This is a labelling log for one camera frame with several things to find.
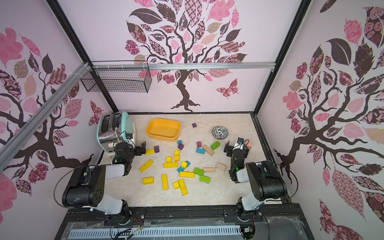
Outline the long yellow diagonal block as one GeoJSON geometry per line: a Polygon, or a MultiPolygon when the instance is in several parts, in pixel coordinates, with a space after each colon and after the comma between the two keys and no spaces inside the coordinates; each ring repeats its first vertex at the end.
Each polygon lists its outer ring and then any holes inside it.
{"type": "Polygon", "coordinates": [[[141,173],[144,173],[149,167],[151,167],[154,164],[153,160],[148,160],[145,164],[143,164],[140,168],[139,171],[141,173]]]}

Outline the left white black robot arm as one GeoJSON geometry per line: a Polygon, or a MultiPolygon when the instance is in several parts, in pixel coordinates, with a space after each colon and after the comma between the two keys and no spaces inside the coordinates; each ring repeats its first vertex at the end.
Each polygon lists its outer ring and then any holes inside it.
{"type": "Polygon", "coordinates": [[[87,208],[116,215],[121,225],[128,223],[132,212],[127,201],[116,199],[105,193],[105,181],[129,174],[135,156],[146,154],[146,142],[132,146],[127,142],[115,146],[115,157],[109,165],[82,166],[70,171],[71,178],[62,195],[61,207],[67,209],[87,208]]]}

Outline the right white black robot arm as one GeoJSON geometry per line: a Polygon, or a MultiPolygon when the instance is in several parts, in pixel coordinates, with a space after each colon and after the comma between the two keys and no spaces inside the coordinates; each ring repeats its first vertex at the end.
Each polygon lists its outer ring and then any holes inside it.
{"type": "Polygon", "coordinates": [[[292,199],[277,170],[277,164],[271,161],[246,163],[249,148],[245,143],[237,143],[235,146],[226,143],[224,153],[231,158],[231,180],[236,184],[249,183],[251,187],[251,191],[240,197],[235,206],[224,208],[226,222],[246,223],[267,202],[288,202],[292,199]]]}

